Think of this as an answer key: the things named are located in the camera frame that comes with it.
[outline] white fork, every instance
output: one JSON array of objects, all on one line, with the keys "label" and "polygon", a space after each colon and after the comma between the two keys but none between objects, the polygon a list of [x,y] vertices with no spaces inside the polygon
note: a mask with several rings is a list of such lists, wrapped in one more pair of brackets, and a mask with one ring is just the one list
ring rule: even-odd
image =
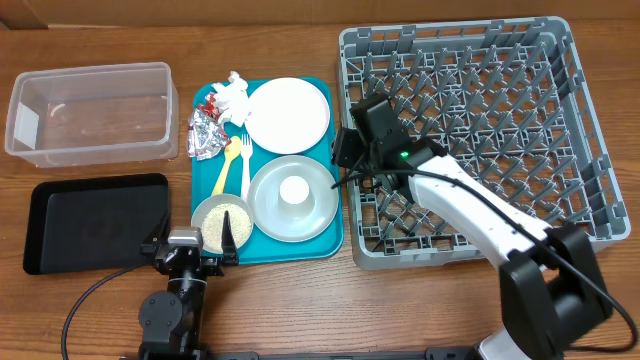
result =
[{"label": "white fork", "polygon": [[253,155],[253,142],[251,136],[248,134],[242,135],[242,150],[240,151],[242,156],[242,190],[240,197],[242,200],[247,201],[247,195],[249,195],[249,184],[251,183],[251,175],[249,175],[249,158]]}]

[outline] clear plastic container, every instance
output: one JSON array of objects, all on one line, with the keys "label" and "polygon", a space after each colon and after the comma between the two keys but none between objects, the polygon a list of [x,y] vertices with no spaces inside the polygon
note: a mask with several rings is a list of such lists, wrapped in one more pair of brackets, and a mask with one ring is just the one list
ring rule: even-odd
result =
[{"label": "clear plastic container", "polygon": [[169,159],[178,116],[165,63],[27,72],[13,87],[4,147],[39,167]]}]

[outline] yellow utensil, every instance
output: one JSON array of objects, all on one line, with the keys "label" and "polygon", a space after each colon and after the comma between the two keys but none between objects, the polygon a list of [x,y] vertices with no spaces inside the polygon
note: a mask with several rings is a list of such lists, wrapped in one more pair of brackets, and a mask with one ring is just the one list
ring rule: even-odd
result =
[{"label": "yellow utensil", "polygon": [[231,162],[240,155],[240,151],[242,151],[242,141],[240,141],[239,137],[234,136],[231,138],[231,144],[224,148],[224,165],[222,165],[216,186],[213,187],[212,196],[222,194],[224,191],[224,184],[226,184],[227,175],[229,175],[229,167]]}]

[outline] rice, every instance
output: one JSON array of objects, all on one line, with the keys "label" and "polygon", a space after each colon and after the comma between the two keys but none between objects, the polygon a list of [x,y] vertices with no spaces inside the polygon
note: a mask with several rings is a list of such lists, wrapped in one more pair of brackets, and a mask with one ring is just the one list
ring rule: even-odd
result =
[{"label": "rice", "polygon": [[251,220],[249,214],[244,209],[235,204],[220,204],[213,208],[202,223],[202,237],[204,243],[209,247],[209,251],[222,254],[222,227],[224,222],[224,212],[229,212],[231,222],[231,234],[240,248],[251,235]]}]

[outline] black tray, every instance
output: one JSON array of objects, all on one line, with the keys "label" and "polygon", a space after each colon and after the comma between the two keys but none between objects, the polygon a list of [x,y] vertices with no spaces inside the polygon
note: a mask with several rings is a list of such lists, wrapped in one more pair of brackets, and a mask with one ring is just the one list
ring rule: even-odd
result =
[{"label": "black tray", "polygon": [[133,266],[144,261],[142,241],[168,224],[162,174],[42,183],[31,194],[23,268],[36,275]]}]

